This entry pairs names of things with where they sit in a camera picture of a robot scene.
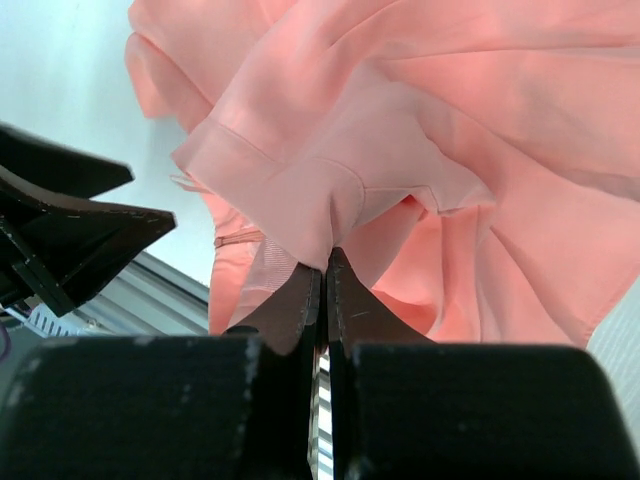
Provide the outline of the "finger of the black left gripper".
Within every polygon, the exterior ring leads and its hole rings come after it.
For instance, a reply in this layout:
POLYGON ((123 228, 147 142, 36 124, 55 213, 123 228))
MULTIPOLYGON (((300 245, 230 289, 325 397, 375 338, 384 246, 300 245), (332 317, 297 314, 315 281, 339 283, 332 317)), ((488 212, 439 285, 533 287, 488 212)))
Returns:
POLYGON ((167 211, 55 193, 1 170, 1 305, 35 295, 63 316, 175 228, 167 211))
POLYGON ((92 198, 134 180, 127 165, 1 125, 1 166, 38 187, 92 198))

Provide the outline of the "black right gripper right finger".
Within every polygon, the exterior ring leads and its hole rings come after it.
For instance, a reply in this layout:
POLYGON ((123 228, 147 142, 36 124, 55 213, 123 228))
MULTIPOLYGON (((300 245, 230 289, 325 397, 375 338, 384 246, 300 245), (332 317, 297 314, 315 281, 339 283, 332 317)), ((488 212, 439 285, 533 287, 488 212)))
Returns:
POLYGON ((331 360, 349 359, 358 344, 432 344, 425 335, 396 316, 359 280, 341 248, 332 250, 325 278, 331 360))

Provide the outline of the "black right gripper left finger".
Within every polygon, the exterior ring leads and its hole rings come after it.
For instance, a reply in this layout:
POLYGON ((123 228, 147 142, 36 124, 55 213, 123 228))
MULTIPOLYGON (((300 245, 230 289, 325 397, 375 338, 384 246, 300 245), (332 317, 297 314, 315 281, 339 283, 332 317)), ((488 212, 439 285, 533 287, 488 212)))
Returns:
POLYGON ((287 281, 224 335, 257 335, 275 354, 288 356, 306 334, 316 338, 321 272, 298 264, 287 281))

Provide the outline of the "pink pleated skirt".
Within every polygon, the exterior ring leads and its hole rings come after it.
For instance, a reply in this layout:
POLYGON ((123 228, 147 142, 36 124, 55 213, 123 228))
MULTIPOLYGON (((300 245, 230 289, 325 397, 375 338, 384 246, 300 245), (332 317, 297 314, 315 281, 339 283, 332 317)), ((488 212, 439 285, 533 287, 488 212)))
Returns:
POLYGON ((639 274, 635 1, 136 1, 215 224, 209 330, 334 248, 421 334, 585 345, 639 274))

